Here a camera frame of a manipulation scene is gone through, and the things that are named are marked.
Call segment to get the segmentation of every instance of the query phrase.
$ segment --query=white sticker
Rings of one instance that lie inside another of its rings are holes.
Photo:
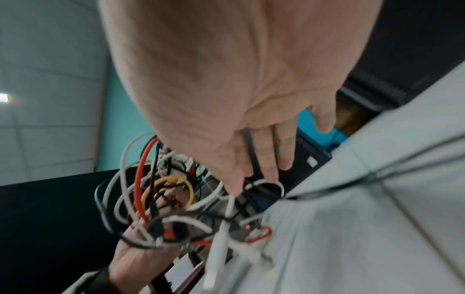
[[[307,158],[307,163],[313,168],[318,165],[318,161],[316,161],[316,159],[313,158],[313,156]]]

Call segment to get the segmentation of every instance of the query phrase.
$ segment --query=ceiling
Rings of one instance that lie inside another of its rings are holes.
[[[92,172],[108,63],[95,1],[0,7],[0,186]]]

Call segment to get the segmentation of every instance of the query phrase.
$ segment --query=ceiling light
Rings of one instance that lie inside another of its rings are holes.
[[[8,94],[0,93],[0,102],[8,103],[9,102]]]

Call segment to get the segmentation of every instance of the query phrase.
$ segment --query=black wristband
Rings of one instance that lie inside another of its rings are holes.
[[[122,294],[109,280],[108,267],[101,269],[93,277],[87,279],[75,291],[76,294]]]

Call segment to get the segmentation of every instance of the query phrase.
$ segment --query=person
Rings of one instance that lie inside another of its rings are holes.
[[[320,132],[369,38],[381,0],[100,0],[118,75],[158,137],[231,195],[294,160],[297,114]]]

